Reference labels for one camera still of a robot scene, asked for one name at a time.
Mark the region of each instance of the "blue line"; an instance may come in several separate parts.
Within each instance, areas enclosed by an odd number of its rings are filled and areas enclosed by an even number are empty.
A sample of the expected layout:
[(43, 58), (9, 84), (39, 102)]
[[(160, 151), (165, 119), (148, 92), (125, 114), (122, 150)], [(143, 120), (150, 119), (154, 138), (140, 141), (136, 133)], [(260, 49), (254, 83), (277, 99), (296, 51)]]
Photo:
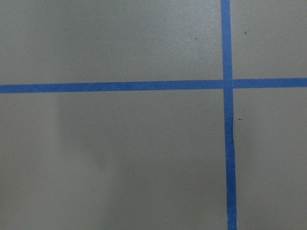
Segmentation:
[(307, 78), (233, 80), (233, 85), (236, 89), (307, 87)]
[(230, 0), (221, 0), (224, 79), (224, 128), (226, 150), (226, 188), (228, 230), (237, 230), (236, 156), (233, 137), (234, 95), (231, 50)]
[(177, 80), (0, 85), (0, 93), (223, 89), (223, 80)]

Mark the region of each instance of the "gray floor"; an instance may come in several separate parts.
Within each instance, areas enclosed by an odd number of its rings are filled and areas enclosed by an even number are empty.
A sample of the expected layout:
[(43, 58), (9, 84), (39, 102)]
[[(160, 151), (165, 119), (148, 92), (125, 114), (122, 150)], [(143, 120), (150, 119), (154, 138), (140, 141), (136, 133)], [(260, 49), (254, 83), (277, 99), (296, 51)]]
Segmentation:
[[(231, 9), (235, 79), (307, 77), (305, 0)], [(3, 0), (0, 21), (0, 84), (223, 78), (219, 0)], [(234, 91), (238, 229), (305, 229), (306, 89)], [(0, 101), (0, 229), (227, 229), (222, 90)]]

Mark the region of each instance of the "blue tape strip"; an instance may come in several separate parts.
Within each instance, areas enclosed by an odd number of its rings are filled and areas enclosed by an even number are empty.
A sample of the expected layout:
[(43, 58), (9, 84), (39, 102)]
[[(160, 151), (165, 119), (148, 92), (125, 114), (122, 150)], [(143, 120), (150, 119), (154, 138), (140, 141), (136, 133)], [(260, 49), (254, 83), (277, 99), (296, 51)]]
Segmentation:
[(233, 80), (236, 89), (307, 87), (307, 78)]
[(226, 150), (226, 188), (228, 230), (237, 230), (236, 158), (233, 137), (234, 95), (232, 76), (230, 1), (221, 0), (222, 49), (224, 74), (224, 128)]
[(223, 80), (136, 81), (0, 85), (0, 93), (223, 89)]

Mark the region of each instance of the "horizontal blue line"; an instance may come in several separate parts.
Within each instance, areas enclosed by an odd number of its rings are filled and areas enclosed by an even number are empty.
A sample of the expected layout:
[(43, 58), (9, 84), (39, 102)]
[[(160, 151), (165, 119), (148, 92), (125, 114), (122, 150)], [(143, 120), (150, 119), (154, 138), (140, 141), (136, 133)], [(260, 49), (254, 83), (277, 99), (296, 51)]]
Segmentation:
[(200, 90), (222, 89), (223, 87), (223, 80), (96, 82), (0, 85), (0, 93)]
[(233, 80), (234, 89), (307, 87), (307, 78)]

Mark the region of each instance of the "vertical blue line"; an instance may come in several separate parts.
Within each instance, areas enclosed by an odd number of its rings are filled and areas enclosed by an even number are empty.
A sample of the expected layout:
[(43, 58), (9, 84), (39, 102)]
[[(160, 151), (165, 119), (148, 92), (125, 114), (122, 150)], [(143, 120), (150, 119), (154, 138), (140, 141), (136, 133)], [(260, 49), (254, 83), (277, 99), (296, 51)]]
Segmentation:
[(224, 79), (224, 128), (226, 150), (226, 188), (228, 230), (237, 230), (236, 156), (233, 136), (234, 94), (232, 76), (230, 0), (221, 0)]

